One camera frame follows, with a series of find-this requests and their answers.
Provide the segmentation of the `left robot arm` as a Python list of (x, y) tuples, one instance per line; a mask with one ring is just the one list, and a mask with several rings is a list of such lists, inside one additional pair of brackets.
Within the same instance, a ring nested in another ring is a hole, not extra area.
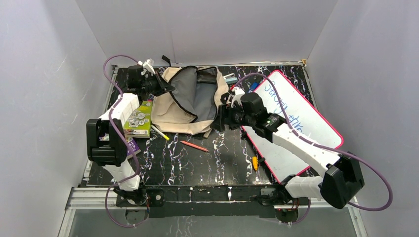
[(121, 92), (103, 115), (87, 121), (87, 156), (113, 176), (115, 193), (132, 205), (144, 205), (148, 193), (138, 174), (139, 169), (133, 169), (127, 159), (134, 151), (125, 137), (124, 124), (143, 100), (150, 95), (172, 92), (174, 87), (145, 63), (128, 68), (127, 87), (128, 92)]

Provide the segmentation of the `cream canvas student bag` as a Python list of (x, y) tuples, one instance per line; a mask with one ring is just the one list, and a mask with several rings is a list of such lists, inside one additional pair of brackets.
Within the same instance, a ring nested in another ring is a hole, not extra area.
[(215, 66), (168, 67), (162, 78), (174, 90), (154, 97), (152, 124), (165, 133), (208, 138), (221, 97), (229, 90), (220, 70)]

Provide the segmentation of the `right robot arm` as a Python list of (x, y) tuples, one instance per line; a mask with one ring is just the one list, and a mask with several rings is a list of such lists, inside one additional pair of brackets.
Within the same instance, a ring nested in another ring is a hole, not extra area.
[(342, 209), (364, 187), (359, 162), (341, 152), (318, 148), (306, 136), (296, 136), (285, 118), (268, 112), (262, 98), (252, 92), (228, 91), (221, 96), (212, 128), (224, 131), (249, 126), (261, 138), (282, 147), (313, 167), (318, 176), (288, 176), (278, 191), (279, 200), (292, 204), (297, 198), (323, 199)]

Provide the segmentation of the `green treehouse book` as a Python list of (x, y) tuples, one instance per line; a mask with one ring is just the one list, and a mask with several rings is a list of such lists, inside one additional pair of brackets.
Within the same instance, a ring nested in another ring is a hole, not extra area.
[(150, 138), (153, 101), (143, 101), (124, 124), (124, 134), (132, 138)]

